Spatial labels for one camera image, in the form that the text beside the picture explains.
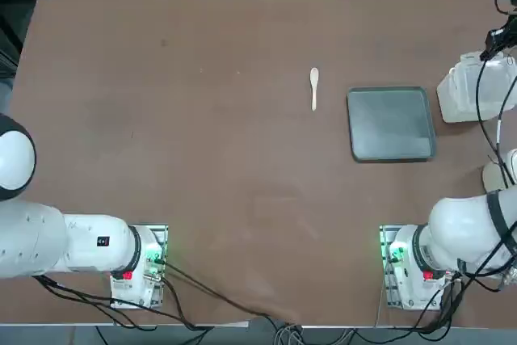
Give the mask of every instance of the white spoon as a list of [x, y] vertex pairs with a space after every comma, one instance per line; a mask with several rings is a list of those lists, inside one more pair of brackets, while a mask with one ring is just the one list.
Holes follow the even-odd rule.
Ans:
[[317, 81], [320, 78], [320, 72], [317, 68], [312, 68], [310, 70], [310, 87], [313, 90], [313, 102], [312, 109], [316, 111], [316, 91], [317, 91]]

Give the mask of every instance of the table surface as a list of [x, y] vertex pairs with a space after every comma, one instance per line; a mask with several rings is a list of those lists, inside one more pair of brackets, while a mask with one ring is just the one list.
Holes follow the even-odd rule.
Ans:
[[[489, 148], [476, 124], [442, 121], [435, 88], [504, 22], [492, 1], [38, 0], [11, 105], [38, 152], [23, 198], [167, 223], [170, 261], [228, 297], [289, 322], [372, 326], [379, 225], [483, 193]], [[347, 91], [414, 85], [431, 101], [435, 159], [355, 162]], [[506, 114], [505, 149], [515, 124]], [[57, 278], [109, 293], [106, 276]], [[249, 317], [177, 283], [196, 322]], [[515, 327], [516, 297], [474, 285], [454, 324]], [[106, 321], [31, 279], [3, 280], [2, 304], [0, 322]], [[382, 301], [379, 324], [416, 317]]]

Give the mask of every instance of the gray tray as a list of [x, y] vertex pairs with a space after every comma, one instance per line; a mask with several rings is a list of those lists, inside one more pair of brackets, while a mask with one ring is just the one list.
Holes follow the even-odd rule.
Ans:
[[420, 86], [352, 88], [347, 103], [357, 161], [425, 161], [435, 156], [429, 100]]

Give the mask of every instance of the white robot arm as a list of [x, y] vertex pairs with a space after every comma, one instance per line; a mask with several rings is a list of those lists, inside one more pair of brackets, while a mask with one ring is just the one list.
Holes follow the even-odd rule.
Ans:
[[[517, 187], [513, 186], [484, 196], [442, 199], [432, 209], [428, 224], [402, 226], [387, 254], [401, 307], [424, 309], [436, 292], [441, 297], [448, 272], [476, 272], [516, 221]], [[516, 255], [517, 243], [510, 238], [482, 273], [512, 263]], [[513, 275], [508, 267], [498, 276]], [[431, 309], [438, 309], [437, 304]]]
[[112, 297], [145, 307], [160, 305], [163, 268], [154, 260], [164, 258], [165, 247], [151, 228], [106, 215], [64, 215], [14, 199], [35, 168], [35, 146], [27, 130], [0, 114], [0, 278], [109, 272]]

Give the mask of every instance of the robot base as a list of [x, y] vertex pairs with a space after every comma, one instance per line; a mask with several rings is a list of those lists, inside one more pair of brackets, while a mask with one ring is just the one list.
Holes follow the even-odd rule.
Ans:
[[412, 240], [416, 225], [382, 225], [380, 248], [385, 275], [386, 300], [390, 307], [438, 310], [445, 277], [425, 280], [413, 256]]
[[[165, 259], [169, 228], [167, 225], [134, 225], [141, 238], [141, 254], [137, 267], [123, 279], [110, 276], [111, 297], [130, 301], [144, 307], [156, 308], [163, 303], [165, 266], [155, 259]], [[117, 309], [138, 309], [136, 306], [114, 302]]]

